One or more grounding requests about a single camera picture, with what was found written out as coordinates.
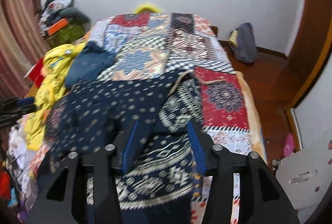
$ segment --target pink slipper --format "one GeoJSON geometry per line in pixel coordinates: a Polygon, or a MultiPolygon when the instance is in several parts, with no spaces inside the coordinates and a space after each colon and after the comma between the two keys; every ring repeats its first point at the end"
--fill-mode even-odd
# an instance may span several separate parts
{"type": "Polygon", "coordinates": [[[295,149],[293,135],[289,133],[285,139],[285,146],[283,147],[283,157],[289,157],[295,149]]]}

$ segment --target brown wooden floor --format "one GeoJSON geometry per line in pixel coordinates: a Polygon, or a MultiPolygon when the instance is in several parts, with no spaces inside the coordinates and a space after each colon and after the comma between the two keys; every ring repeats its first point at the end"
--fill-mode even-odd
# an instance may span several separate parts
{"type": "Polygon", "coordinates": [[[250,86],[271,167],[272,159],[282,158],[284,139],[290,132],[283,107],[294,97],[303,82],[288,69],[284,58],[259,52],[255,64],[248,66],[238,62],[228,48],[224,49],[234,69],[243,73],[250,86]]]}

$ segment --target curtain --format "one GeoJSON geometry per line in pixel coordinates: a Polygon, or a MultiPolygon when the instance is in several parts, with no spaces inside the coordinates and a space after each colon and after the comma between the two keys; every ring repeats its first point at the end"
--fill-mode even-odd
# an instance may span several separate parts
{"type": "Polygon", "coordinates": [[[39,33],[40,10],[40,0],[0,0],[0,97],[24,97],[24,75],[50,50],[39,33]]]}

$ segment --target gray backpack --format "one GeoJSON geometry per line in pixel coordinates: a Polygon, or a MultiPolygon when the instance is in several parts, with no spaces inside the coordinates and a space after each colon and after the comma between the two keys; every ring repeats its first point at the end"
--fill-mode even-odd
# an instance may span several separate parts
{"type": "Polygon", "coordinates": [[[256,61],[257,50],[251,23],[244,23],[232,31],[228,42],[237,60],[245,64],[256,61]]]}

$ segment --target silver screw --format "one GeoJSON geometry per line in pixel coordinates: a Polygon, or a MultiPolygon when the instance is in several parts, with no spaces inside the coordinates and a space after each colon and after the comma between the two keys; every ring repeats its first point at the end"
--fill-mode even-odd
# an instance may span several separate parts
{"type": "Polygon", "coordinates": [[[259,158],[259,154],[255,151],[252,151],[249,153],[249,156],[252,158],[252,159],[258,159],[259,158]]]}
{"type": "Polygon", "coordinates": [[[222,151],[222,145],[221,145],[221,144],[214,144],[214,145],[212,146],[212,149],[213,149],[214,151],[222,151]]]}
{"type": "Polygon", "coordinates": [[[113,145],[113,144],[107,144],[107,145],[105,145],[105,150],[106,151],[112,151],[114,149],[115,149],[115,145],[113,145]]]}
{"type": "Polygon", "coordinates": [[[70,158],[70,159],[74,159],[74,158],[76,158],[78,156],[78,154],[76,153],[76,152],[70,152],[69,154],[68,154],[68,157],[70,158]]]}

